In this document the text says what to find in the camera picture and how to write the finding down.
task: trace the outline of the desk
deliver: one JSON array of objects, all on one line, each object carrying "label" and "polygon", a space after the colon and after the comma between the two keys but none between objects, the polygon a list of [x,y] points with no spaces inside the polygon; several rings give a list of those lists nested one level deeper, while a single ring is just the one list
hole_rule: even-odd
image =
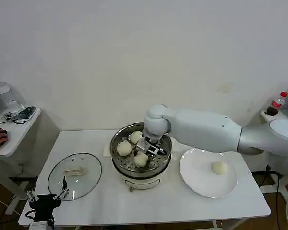
[{"label": "desk", "polygon": [[[238,173],[235,191],[224,198],[212,199],[201,196],[183,181],[179,162],[190,147],[173,143],[173,155],[169,167],[159,185],[148,190],[134,190],[122,181],[112,164],[111,157],[103,156],[104,145],[116,130],[63,131],[38,177],[36,194],[48,194],[48,177],[53,167],[74,153],[87,152],[99,158],[102,175],[96,187],[86,196],[64,201],[53,211],[56,226],[125,225],[169,222],[191,222],[218,219],[247,219],[270,214],[256,181],[242,156],[236,152],[225,153]],[[31,220],[25,217],[31,210],[25,205],[19,224],[28,226]],[[234,220],[233,229],[243,220]]]},{"label": "desk", "polygon": [[[8,131],[8,137],[9,137],[9,140],[0,148],[0,157],[8,157],[15,152],[20,142],[26,136],[27,132],[32,127],[32,125],[34,124],[40,113],[41,109],[38,108],[33,117],[24,124],[16,124],[14,122],[0,124],[0,128]],[[1,167],[0,167],[0,184],[9,189],[19,199],[25,199],[24,190],[9,179],[7,173]],[[11,206],[13,207],[17,205],[19,199],[14,199],[13,204],[11,204]]]}]

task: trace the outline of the robotic arm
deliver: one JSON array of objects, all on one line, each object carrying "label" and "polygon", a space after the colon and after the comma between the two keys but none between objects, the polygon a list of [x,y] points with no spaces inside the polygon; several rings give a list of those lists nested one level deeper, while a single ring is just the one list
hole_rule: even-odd
[{"label": "robotic arm", "polygon": [[144,123],[137,149],[150,158],[163,154],[154,144],[165,133],[182,144],[215,153],[236,151],[257,155],[268,151],[288,157],[288,120],[241,127],[224,115],[155,105],[147,111]]}]

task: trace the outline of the wooden floor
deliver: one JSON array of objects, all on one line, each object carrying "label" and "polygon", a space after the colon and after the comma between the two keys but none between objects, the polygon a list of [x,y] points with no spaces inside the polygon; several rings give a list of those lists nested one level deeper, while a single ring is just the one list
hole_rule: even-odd
[{"label": "wooden floor", "polygon": [[[262,176],[255,177],[258,184],[262,181]],[[271,178],[267,178],[264,185],[272,184]],[[271,215],[262,218],[252,218],[236,228],[236,230],[278,230],[277,220],[276,220],[276,193],[275,194],[265,194],[264,197],[269,204],[271,209]],[[0,185],[0,200],[6,204],[9,204],[12,200],[12,194]],[[17,206],[17,211],[21,213],[25,202],[22,201]],[[278,194],[278,216],[279,224],[281,230],[288,230],[288,225],[286,221],[285,214],[286,203],[283,200],[281,194]],[[0,230],[25,230],[22,226],[18,225],[18,215],[13,214],[11,216],[5,215],[6,207],[0,203],[0,222],[7,221],[7,223],[0,224]],[[117,227],[102,227],[102,230],[117,229],[117,230],[189,230],[189,229],[202,229],[202,228],[213,228],[211,222],[191,222],[191,223],[171,223],[171,224],[151,224],[151,225],[127,225],[127,226],[117,226]],[[99,230],[101,227],[81,227],[81,230]]]}]

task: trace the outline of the pot lid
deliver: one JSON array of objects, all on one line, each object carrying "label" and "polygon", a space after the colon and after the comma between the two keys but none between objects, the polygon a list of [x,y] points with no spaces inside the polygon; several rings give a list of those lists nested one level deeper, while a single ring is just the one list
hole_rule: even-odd
[{"label": "pot lid", "polygon": [[65,177],[69,194],[64,200],[76,200],[90,193],[101,177],[101,164],[89,153],[76,153],[61,160],[51,171],[48,189],[60,194]]}]

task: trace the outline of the computer mouse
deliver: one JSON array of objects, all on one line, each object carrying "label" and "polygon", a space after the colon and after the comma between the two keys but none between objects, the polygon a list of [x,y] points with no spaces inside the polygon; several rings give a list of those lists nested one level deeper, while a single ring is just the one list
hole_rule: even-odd
[{"label": "computer mouse", "polygon": [[[7,132],[6,130],[2,130],[0,133],[5,133],[5,134],[7,134],[8,132]],[[1,142],[1,143],[0,143],[0,147],[1,147],[2,145],[4,145],[5,143],[6,143],[6,141]]]}]

